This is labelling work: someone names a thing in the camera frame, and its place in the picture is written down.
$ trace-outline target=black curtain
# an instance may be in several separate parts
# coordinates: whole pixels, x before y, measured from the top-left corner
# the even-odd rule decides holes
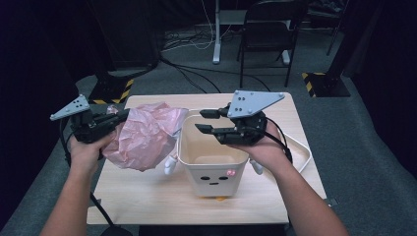
[[[417,177],[417,3],[384,4],[365,60],[353,78],[375,129],[399,162]]]
[[[98,70],[115,70],[88,0],[29,1],[34,16],[75,82]]]
[[[29,1],[0,3],[0,94],[1,229],[58,140],[50,114],[78,94]]]

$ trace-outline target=gray mounting bracket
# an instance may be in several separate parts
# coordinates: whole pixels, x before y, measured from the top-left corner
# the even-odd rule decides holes
[[[79,97],[74,99],[71,103],[66,105],[64,108],[52,114],[50,120],[59,120],[67,116],[71,116],[82,111],[89,110],[89,102],[86,100],[86,97],[80,94]]]
[[[253,116],[284,97],[283,92],[236,90],[230,103],[227,117]]]

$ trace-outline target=wooden table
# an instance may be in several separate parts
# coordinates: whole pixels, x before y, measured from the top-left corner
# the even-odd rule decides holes
[[[172,94],[131,96],[126,108],[166,101],[172,107],[189,109],[219,108],[231,101],[232,93]],[[283,132],[308,146],[294,101],[289,93],[280,102],[264,110]],[[292,149],[294,166],[299,168],[306,156]],[[140,172],[120,169],[106,160],[95,196],[116,224],[196,225],[286,223],[287,212],[276,183],[269,172],[255,173],[247,163],[237,193],[225,200],[194,195],[184,166],[178,162],[172,175],[164,174],[164,160],[155,169]],[[323,198],[326,193],[314,159],[302,175]],[[89,208],[88,224],[106,224],[95,206]]]

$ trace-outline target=chair leg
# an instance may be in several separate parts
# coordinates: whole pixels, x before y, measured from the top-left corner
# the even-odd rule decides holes
[[[242,47],[240,50],[240,84],[239,88],[241,89],[243,86],[243,63],[245,60],[245,49]]]
[[[293,57],[294,57],[294,51],[295,51],[295,47],[292,48],[291,56],[290,56],[290,59],[289,59],[288,70],[287,70],[287,75],[286,75],[285,84],[284,84],[284,86],[286,88],[288,87],[288,80],[289,80],[289,74],[291,73],[291,66],[292,66],[292,61],[293,61]]]
[[[239,50],[237,51],[236,61],[239,61],[239,56],[240,56],[241,50],[242,50],[242,41],[240,41],[240,44],[239,44]]]
[[[334,41],[336,40],[337,33],[339,31],[339,26],[337,26],[336,29],[334,30],[333,36],[331,37],[330,46],[328,47],[328,53],[326,53],[326,56],[330,55],[331,49],[333,48]]]
[[[275,61],[279,60],[279,58],[282,56],[283,51],[279,51],[278,57],[275,59]]]

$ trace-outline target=yellow black hazard tape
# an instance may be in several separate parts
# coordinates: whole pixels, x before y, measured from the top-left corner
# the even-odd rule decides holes
[[[130,80],[126,83],[126,86],[124,87],[124,90],[121,94],[118,94],[118,97],[114,98],[93,98],[89,99],[90,104],[108,104],[108,103],[123,103],[126,101],[126,98],[129,95],[129,91],[132,88],[134,80]]]
[[[310,97],[316,97],[316,93],[314,91],[312,82],[311,82],[311,77],[312,76],[324,76],[325,73],[303,73],[302,77],[304,80],[304,83],[306,84],[306,88],[307,88],[307,92],[309,93]]]

